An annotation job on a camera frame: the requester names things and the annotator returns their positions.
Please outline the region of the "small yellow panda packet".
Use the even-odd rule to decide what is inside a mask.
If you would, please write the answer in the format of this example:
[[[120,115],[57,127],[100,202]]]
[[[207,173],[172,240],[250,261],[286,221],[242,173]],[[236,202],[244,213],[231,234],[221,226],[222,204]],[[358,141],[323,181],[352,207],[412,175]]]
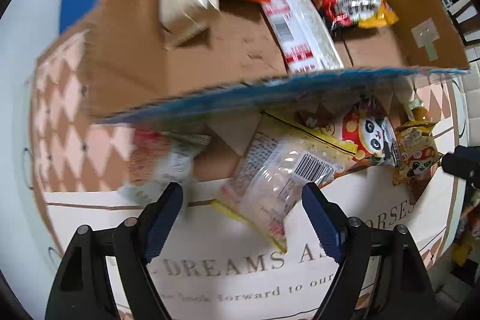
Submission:
[[[415,205],[439,168],[439,153],[433,129],[436,122],[409,121],[394,130],[400,151],[400,163],[394,169],[393,184],[406,183],[409,204]]]

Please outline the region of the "panda print snack bag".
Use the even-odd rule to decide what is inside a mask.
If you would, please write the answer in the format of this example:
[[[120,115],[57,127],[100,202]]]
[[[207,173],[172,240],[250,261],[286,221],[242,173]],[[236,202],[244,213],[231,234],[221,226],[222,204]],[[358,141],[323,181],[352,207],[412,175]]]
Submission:
[[[305,127],[357,146],[349,168],[397,167],[400,151],[386,109],[374,95],[360,94],[342,101],[322,101],[315,110],[303,109],[295,119]]]

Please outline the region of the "yellow clear biscuit bag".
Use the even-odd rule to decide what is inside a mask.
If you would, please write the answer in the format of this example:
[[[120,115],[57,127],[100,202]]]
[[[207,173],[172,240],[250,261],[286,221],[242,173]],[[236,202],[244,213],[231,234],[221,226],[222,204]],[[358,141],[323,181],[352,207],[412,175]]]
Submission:
[[[358,145],[264,111],[239,172],[220,187],[212,207],[254,227],[287,252],[284,221],[307,183],[323,187],[353,166]]]

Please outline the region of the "red silver snack packet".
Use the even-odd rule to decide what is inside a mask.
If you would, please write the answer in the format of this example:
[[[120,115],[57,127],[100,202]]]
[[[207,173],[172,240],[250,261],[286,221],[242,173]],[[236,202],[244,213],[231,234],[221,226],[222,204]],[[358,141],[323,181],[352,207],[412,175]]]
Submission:
[[[269,0],[262,9],[290,73],[343,69],[329,30],[311,0]]]

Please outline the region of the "cardboard box blue print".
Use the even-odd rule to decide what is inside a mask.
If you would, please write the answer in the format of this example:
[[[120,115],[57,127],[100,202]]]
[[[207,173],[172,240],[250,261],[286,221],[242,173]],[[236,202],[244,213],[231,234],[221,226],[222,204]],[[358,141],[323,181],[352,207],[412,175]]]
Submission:
[[[211,29],[164,49],[159,0],[100,0],[85,40],[84,107],[97,121],[133,123],[296,101],[330,88],[415,74],[468,71],[465,47],[440,0],[388,0],[399,21],[345,34],[353,65],[291,75],[260,6],[225,1]]]

